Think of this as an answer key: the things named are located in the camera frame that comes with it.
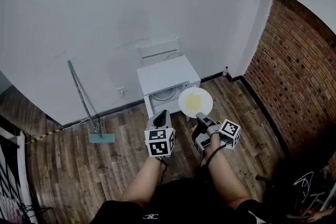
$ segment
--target wooden floor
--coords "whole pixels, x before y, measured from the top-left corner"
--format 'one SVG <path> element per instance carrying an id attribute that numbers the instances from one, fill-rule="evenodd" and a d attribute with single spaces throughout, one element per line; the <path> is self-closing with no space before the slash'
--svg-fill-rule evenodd
<path id="1" fill-rule="evenodd" d="M 270 177 L 284 156 L 273 131 L 240 81 L 217 78 L 201 87 L 214 99 L 210 117 L 241 125 L 237 147 L 224 153 L 253 198 L 261 201 L 265 186 L 255 176 Z M 0 114 L 32 135 L 54 127 L 15 89 L 0 98 Z M 115 133 L 115 144 L 89 144 L 92 129 L 85 123 L 28 145 L 33 192 L 41 206 L 53 207 L 44 213 L 48 222 L 88 223 L 105 200 L 120 197 L 148 156 L 143 133 L 147 120 L 144 104 L 101 118 L 102 131 Z M 177 140 L 164 182 L 193 177 L 201 163 L 191 140 L 195 121 L 187 122 L 179 112 L 172 123 Z"/>

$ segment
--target person's hand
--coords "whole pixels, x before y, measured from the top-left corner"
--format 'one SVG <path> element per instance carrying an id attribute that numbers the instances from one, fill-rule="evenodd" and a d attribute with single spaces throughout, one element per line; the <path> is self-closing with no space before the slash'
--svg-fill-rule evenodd
<path id="1" fill-rule="evenodd" d="M 205 160 L 207 161 L 208 158 L 213 154 L 213 152 L 220 147 L 220 139 L 219 134 L 213 134 L 211 136 L 211 144 L 204 149 L 205 153 Z"/>
<path id="2" fill-rule="evenodd" d="M 314 213 L 314 215 L 312 215 L 308 220 L 307 222 L 315 222 L 316 220 L 319 220 L 321 219 L 322 217 L 324 217 L 324 214 L 323 212 L 316 212 Z"/>

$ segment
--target black cable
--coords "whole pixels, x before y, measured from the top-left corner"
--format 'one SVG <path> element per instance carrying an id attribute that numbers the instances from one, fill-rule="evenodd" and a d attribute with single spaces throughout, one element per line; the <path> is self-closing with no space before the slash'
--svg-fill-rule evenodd
<path id="1" fill-rule="evenodd" d="M 205 163 L 205 168 L 208 167 L 209 162 L 211 161 L 211 159 L 213 158 L 213 156 L 215 156 L 215 154 L 220 151 L 222 148 L 225 148 L 226 145 L 228 144 L 228 142 L 226 142 L 224 145 L 220 146 L 218 149 L 216 149 L 215 151 L 212 152 L 212 154 L 210 155 L 209 159 L 206 161 Z"/>
<path id="2" fill-rule="evenodd" d="M 10 196 L 11 196 L 11 198 L 12 199 L 14 199 L 14 195 L 12 194 L 12 191 L 11 191 L 11 182 L 9 181 L 9 174 L 8 174 L 8 164 L 7 164 L 7 160 L 6 160 L 6 158 L 5 158 L 5 165 L 6 165 L 6 177 L 7 177 L 7 182 L 8 182 L 8 186 L 9 186 L 9 193 L 10 193 Z"/>
<path id="3" fill-rule="evenodd" d="M 1 193 L 4 196 L 4 187 L 2 186 L 2 177 L 0 175 L 0 187 L 1 187 Z"/>
<path id="4" fill-rule="evenodd" d="M 167 171 L 167 168 L 168 168 L 168 163 L 166 163 L 161 157 L 155 157 L 155 158 L 158 159 L 161 163 L 163 163 L 165 165 L 165 169 L 163 170 L 162 177 L 161 177 L 161 184 L 160 185 L 162 185 L 164 173 Z"/>

